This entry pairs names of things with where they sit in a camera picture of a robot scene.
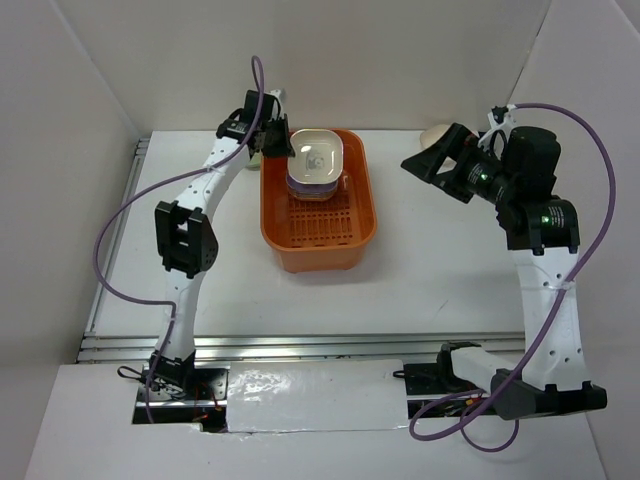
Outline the pink-brown plate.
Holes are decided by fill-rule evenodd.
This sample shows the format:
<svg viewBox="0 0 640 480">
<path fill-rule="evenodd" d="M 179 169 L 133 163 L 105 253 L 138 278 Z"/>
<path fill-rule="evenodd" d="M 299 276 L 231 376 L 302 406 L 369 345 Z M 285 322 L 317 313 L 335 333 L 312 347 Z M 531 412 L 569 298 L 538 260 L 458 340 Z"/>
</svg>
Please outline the pink-brown plate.
<svg viewBox="0 0 640 480">
<path fill-rule="evenodd" d="M 303 195 L 302 193 L 289 193 L 289 195 L 298 200 L 298 201 L 303 201 L 303 202 L 325 202 L 330 200 L 335 193 L 328 193 L 328 194 L 308 194 L 308 195 Z"/>
</svg>

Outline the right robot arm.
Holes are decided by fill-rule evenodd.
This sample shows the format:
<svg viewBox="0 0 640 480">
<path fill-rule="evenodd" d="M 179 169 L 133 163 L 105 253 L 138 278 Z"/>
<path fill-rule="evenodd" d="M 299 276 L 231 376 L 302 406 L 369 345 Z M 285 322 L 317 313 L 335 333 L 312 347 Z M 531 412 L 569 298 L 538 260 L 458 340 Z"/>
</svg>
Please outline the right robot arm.
<svg viewBox="0 0 640 480">
<path fill-rule="evenodd" d="M 528 360 L 518 368 L 477 343 L 445 344 L 436 381 L 450 392 L 467 382 L 483 389 L 504 420 L 603 409 L 607 392 L 586 367 L 570 278 L 579 260 L 578 214 L 553 192 L 561 146 L 553 132 L 525 126 L 505 135 L 501 154 L 490 147 L 454 123 L 401 166 L 458 201 L 478 196 L 494 205 L 517 270 Z"/>
</svg>

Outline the green plate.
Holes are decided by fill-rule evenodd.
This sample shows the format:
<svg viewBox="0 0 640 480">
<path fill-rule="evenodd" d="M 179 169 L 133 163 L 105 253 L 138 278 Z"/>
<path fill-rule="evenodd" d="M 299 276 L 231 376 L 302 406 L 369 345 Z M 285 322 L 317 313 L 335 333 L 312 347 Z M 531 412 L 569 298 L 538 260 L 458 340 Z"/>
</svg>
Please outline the green plate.
<svg viewBox="0 0 640 480">
<path fill-rule="evenodd" d="M 263 155 L 261 153 L 256 152 L 250 159 L 246 168 L 251 171 L 257 171 L 261 169 L 261 164 L 263 160 Z"/>
</svg>

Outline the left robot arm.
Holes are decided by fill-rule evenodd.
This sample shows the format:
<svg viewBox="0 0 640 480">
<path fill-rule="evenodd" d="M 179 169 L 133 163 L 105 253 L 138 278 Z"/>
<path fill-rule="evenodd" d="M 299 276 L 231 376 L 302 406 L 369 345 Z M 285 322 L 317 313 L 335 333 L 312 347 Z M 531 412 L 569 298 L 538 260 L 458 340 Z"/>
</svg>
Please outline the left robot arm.
<svg viewBox="0 0 640 480">
<path fill-rule="evenodd" d="M 280 89 L 263 97 L 249 90 L 244 106 L 219 125 L 204 172 L 190 180 L 175 200 L 159 202 L 154 211 L 169 307 L 150 357 L 150 373 L 151 381 L 176 399 L 189 397 L 197 387 L 197 304 L 206 272 L 219 251 L 211 221 L 233 180 L 257 153 L 294 154 Z"/>
</svg>

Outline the purple plate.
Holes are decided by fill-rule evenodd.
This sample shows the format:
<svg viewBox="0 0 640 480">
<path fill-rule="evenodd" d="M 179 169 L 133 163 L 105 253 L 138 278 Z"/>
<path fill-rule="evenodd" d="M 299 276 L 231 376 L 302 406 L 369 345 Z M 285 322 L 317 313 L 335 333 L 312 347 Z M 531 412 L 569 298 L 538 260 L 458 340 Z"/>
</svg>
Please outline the purple plate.
<svg viewBox="0 0 640 480">
<path fill-rule="evenodd" d="M 337 180 L 322 184 L 305 184 L 295 180 L 290 175 L 286 175 L 286 184 L 290 193 L 302 193 L 303 195 L 335 193 L 338 188 Z"/>
</svg>

